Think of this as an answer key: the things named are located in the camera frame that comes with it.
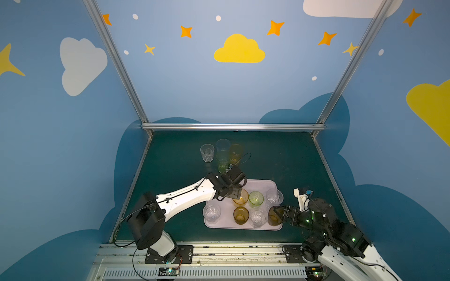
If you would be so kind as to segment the dark amber textured glass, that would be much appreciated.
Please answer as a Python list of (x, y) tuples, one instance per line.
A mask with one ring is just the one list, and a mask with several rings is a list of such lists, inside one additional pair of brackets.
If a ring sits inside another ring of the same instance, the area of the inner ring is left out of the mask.
[(249, 219), (250, 213), (245, 207), (237, 207), (233, 211), (233, 218), (236, 224), (244, 225)]
[(276, 220), (277, 218), (282, 218), (282, 217), (283, 217), (283, 216), (277, 216), (277, 215), (275, 215), (274, 212), (273, 212), (273, 210), (272, 210), (272, 207), (269, 209), (269, 211), (268, 211), (268, 223), (269, 223), (270, 226), (273, 226), (273, 227), (279, 226), (279, 225), (276, 225), (276, 224), (275, 224), (275, 220)]

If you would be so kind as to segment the clear faceted glass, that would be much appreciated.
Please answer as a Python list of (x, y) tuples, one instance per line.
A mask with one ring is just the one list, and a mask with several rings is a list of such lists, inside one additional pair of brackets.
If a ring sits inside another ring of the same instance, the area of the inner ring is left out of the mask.
[(280, 206), (284, 200), (284, 195), (278, 189), (269, 189), (266, 193), (267, 204), (270, 206)]
[(202, 159), (206, 163), (210, 163), (214, 160), (215, 147), (212, 144), (204, 144), (200, 147), (200, 153)]
[(268, 221), (268, 211), (265, 208), (255, 207), (250, 210), (250, 222), (254, 228), (260, 228)]
[(208, 224), (215, 224), (221, 216), (221, 208), (217, 204), (208, 203), (203, 208), (203, 217)]

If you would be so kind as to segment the orange short glass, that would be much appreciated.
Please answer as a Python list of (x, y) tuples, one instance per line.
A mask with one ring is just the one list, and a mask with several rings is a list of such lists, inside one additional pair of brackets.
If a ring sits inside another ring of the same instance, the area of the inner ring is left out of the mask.
[(244, 206), (248, 202), (248, 199), (249, 199), (249, 194), (248, 194), (247, 190), (242, 189), (240, 198), (233, 199), (233, 204), (237, 207)]

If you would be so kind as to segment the small green glass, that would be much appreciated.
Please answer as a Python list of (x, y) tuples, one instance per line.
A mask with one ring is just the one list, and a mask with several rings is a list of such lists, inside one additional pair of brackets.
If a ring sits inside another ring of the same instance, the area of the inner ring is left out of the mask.
[(264, 196), (261, 192), (252, 191), (249, 194), (248, 202), (251, 208), (261, 206), (264, 203)]

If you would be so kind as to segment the tall orange glass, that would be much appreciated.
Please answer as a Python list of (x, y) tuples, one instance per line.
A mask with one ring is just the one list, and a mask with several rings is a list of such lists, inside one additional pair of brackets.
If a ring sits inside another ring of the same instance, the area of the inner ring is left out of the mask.
[(240, 144), (232, 144), (230, 147), (230, 164), (238, 165), (243, 156), (243, 147)]

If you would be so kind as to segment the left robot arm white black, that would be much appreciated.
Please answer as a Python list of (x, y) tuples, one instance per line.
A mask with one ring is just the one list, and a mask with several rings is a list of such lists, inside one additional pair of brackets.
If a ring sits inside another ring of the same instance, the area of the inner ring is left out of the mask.
[(175, 240), (164, 230), (175, 215), (210, 200), (239, 199), (247, 176), (238, 166), (222, 174), (209, 173), (196, 183), (166, 194), (145, 193), (125, 217), (138, 250), (151, 249), (161, 258), (172, 259), (178, 250)]

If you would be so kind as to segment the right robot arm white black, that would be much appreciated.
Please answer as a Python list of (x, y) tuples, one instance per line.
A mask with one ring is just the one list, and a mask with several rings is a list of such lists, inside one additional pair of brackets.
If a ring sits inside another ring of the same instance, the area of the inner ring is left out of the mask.
[(269, 220), (309, 231), (300, 246), (287, 245), (288, 262), (321, 263), (346, 281), (400, 281), (372, 241), (353, 224), (341, 221), (333, 205), (310, 199), (293, 206), (273, 206)]

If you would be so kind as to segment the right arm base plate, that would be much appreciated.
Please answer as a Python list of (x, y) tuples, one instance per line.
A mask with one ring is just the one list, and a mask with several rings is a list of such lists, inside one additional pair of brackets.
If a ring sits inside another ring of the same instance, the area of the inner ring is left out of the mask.
[(287, 263), (315, 263), (317, 253), (308, 245), (283, 245), (282, 251)]

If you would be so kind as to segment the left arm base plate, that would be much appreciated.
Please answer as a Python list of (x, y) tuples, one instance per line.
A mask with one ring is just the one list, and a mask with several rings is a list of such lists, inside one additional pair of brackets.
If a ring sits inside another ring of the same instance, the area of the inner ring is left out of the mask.
[(161, 256), (157, 251), (148, 248), (145, 264), (191, 264), (193, 245), (176, 246), (169, 254)]

